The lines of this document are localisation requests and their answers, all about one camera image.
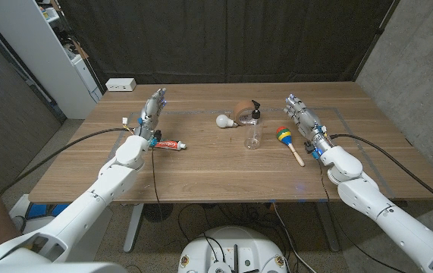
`wooden handle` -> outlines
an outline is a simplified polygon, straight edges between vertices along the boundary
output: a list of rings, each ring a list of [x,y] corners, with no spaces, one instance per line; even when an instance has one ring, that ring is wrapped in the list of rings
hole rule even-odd
[[[302,167],[305,166],[306,164],[304,163],[304,161],[300,157],[299,153],[293,148],[292,143],[289,144],[289,148],[290,148],[290,151],[292,151],[293,156],[295,156],[295,159],[297,159],[297,162],[299,162],[299,165],[301,165]]]

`colorful maraca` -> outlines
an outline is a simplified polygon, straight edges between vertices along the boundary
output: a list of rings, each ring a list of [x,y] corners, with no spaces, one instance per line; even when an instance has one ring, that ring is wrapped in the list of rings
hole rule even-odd
[[[290,151],[292,151],[293,155],[295,156],[295,159],[297,159],[297,161],[299,162],[299,165],[301,165],[302,167],[305,166],[304,161],[302,160],[302,158],[300,157],[300,155],[297,153],[297,151],[293,148],[292,145],[292,136],[290,134],[290,130],[287,127],[279,127],[277,129],[277,138],[278,140],[280,140],[281,142],[287,144],[287,146],[289,146]]]

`toothpaste tube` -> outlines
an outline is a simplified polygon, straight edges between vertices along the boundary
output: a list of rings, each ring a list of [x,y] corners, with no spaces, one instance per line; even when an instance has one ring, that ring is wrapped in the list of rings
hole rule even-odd
[[[175,140],[162,140],[157,142],[157,144],[154,145],[155,148],[163,148],[163,149],[174,149],[177,151],[180,151],[181,149],[186,148],[186,144],[182,143],[181,141],[175,141]]]

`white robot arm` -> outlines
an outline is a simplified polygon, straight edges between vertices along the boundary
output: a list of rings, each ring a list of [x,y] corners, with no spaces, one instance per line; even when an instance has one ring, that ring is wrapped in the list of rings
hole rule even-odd
[[[164,94],[165,89],[159,89],[147,100],[139,118],[140,126],[102,167],[97,181],[85,193],[45,227],[0,245],[0,266],[69,262],[73,246],[105,207],[135,184],[144,163],[142,154],[149,149],[148,140],[154,135],[158,116],[166,104]],[[109,271],[124,271],[119,265],[109,267]]]
[[[325,126],[302,101],[290,95],[286,103],[284,111],[308,140],[308,151],[324,166],[331,166],[328,176],[337,185],[339,197],[376,222],[423,272],[433,272],[433,231],[381,194],[361,162],[332,143]]]

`white electrical outlet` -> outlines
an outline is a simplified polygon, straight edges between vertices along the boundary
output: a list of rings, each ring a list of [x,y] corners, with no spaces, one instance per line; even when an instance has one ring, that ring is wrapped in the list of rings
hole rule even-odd
[[[111,78],[105,85],[108,91],[133,91],[137,83],[133,78]]]

